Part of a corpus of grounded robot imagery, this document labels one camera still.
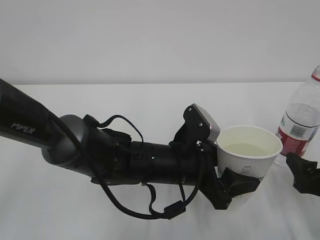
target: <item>paper cup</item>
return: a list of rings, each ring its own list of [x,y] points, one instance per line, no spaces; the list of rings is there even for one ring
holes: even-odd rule
[[[225,168],[245,176],[262,179],[283,145],[272,132],[256,126],[238,125],[221,131],[216,140],[218,176]],[[239,207],[252,193],[232,199],[229,208]]]

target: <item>cable connector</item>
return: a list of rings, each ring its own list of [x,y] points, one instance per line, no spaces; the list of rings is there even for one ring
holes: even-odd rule
[[[183,214],[186,211],[186,207],[183,207],[183,205],[184,205],[184,202],[180,200],[180,201],[175,202],[174,204],[171,204],[171,205],[165,207],[164,208],[165,214],[171,215],[171,213],[176,213],[176,214],[168,217],[167,219],[170,220],[180,214]]]
[[[89,114],[84,116],[83,121],[90,127],[94,128],[97,128],[100,124],[97,119],[95,119],[93,116],[90,116]]]

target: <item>plastic bottle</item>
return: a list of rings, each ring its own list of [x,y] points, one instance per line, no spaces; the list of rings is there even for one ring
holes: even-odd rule
[[[283,150],[275,163],[286,166],[287,153],[302,157],[320,125],[320,65],[292,95],[276,135]]]

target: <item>black cable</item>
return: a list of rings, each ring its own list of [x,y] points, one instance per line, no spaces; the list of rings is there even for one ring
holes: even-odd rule
[[[113,115],[112,117],[110,117],[108,120],[106,120],[105,122],[103,123],[99,123],[97,125],[98,128],[106,128],[108,127],[113,120],[115,119],[123,119],[125,120],[131,127],[133,127],[133,129],[139,134],[140,138],[141,138],[141,142],[143,143],[144,142],[144,137],[142,136],[141,132],[136,128],[136,126],[129,120],[127,119],[126,117],[122,116],[122,115]]]
[[[153,212],[153,214],[144,214],[144,213],[138,213],[135,211],[132,211],[128,208],[126,208],[125,206],[123,206],[117,199],[116,197],[113,195],[113,193],[111,192],[110,188],[108,187],[108,185],[105,183],[104,178],[100,175],[100,173],[95,169],[93,163],[91,162],[91,158],[90,156],[87,154],[86,150],[83,148],[83,146],[81,145],[81,143],[79,142],[79,140],[77,139],[77,137],[74,135],[74,133],[69,129],[69,127],[60,119],[58,118],[56,115],[54,115],[52,112],[49,111],[49,117],[50,119],[66,134],[66,136],[71,140],[71,142],[74,144],[74,146],[76,147],[76,149],[80,152],[80,154],[84,157],[85,161],[87,162],[89,168],[91,169],[93,175],[96,177],[96,179],[98,180],[100,186],[102,187],[103,191],[105,192],[105,194],[108,196],[108,198],[110,199],[110,201],[113,203],[113,205],[120,210],[121,212],[123,212],[124,214],[127,214],[131,217],[134,218],[138,218],[138,219],[144,219],[144,220],[155,220],[155,219],[171,219],[175,216],[177,216],[178,214],[180,214],[180,212],[166,212],[166,213],[159,213],[156,211],[153,211],[152,207],[149,207],[149,210],[151,209],[151,212]],[[139,132],[139,130],[125,117],[121,116],[121,115],[114,115],[111,118],[109,118],[106,122],[99,124],[98,127],[100,128],[105,128],[107,127],[114,119],[116,118],[122,118],[124,120],[126,120],[140,135],[142,141],[143,141],[143,136],[142,134]],[[183,201],[180,209],[185,208],[196,196],[199,188],[200,188],[200,184],[202,181],[202,177],[204,174],[204,166],[205,166],[205,161],[203,160],[201,154],[200,154],[200,150],[197,151],[198,152],[198,159],[200,160],[200,169],[199,169],[199,176],[198,176],[198,180],[194,186],[194,189],[192,191],[192,193],[190,194],[190,196],[188,197],[187,200]],[[151,203],[149,206],[151,206],[153,204],[153,202],[156,199],[156,191],[155,188],[149,187],[150,192],[151,192]]]
[[[180,189],[182,201],[185,202],[186,201],[186,194],[185,194],[184,186],[182,186],[181,181],[179,181],[179,189]]]
[[[204,175],[204,169],[205,169],[205,160],[204,158],[201,156],[201,151],[198,149],[197,150],[197,154],[198,154],[198,159],[200,160],[200,168],[199,168],[199,175],[198,175],[198,179],[196,181],[196,184],[193,188],[193,191],[191,192],[190,196],[186,199],[185,196],[182,196],[182,199],[183,199],[183,202],[182,204],[180,205],[179,209],[176,210],[175,212],[157,212],[155,211],[153,208],[152,208],[152,204],[156,201],[156,189],[153,185],[151,184],[148,184],[148,183],[144,183],[144,185],[146,185],[149,190],[150,190],[150,194],[151,194],[151,201],[150,201],[150,204],[149,204],[149,212],[154,215],[154,216],[157,216],[158,218],[160,219],[172,219],[174,217],[176,217],[177,215],[183,213],[184,209],[186,208],[186,206],[195,198],[195,196],[197,195],[198,193],[198,190],[200,189],[200,185],[201,185],[201,182],[202,182],[202,178],[203,178],[203,175]],[[181,191],[181,194],[185,194],[184,190],[183,190],[183,187],[181,189],[180,187],[180,191]]]
[[[76,149],[80,152],[80,154],[84,157],[84,159],[86,160],[89,168],[91,169],[93,175],[96,177],[96,179],[98,180],[100,186],[102,187],[103,191],[105,192],[105,194],[108,196],[108,198],[110,199],[110,201],[113,203],[113,205],[120,210],[121,212],[123,212],[124,214],[127,214],[131,217],[134,218],[138,218],[138,219],[144,219],[144,220],[154,220],[154,219],[159,219],[158,217],[154,216],[154,215],[150,215],[150,214],[144,214],[144,213],[138,213],[135,211],[132,211],[128,208],[126,208],[125,206],[123,206],[117,199],[116,197],[113,195],[113,193],[111,192],[110,188],[108,187],[108,185],[105,183],[104,178],[100,175],[100,173],[95,169],[94,165],[91,162],[90,157],[88,156],[87,152],[83,149],[83,146],[81,145],[81,143],[79,142],[79,140],[77,139],[77,137],[74,135],[74,133],[68,128],[68,126],[65,125],[65,123],[58,118],[56,115],[54,115],[52,112],[49,112],[49,117],[51,118],[51,120],[66,134],[66,136],[68,138],[70,138],[71,142],[74,144],[74,146],[76,147]]]

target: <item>red bottle label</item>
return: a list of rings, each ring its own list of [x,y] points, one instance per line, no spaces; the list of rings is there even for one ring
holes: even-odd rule
[[[283,144],[281,154],[287,156],[288,153],[294,153],[302,157],[318,128],[319,126],[309,127],[298,124],[285,113],[275,134]]]

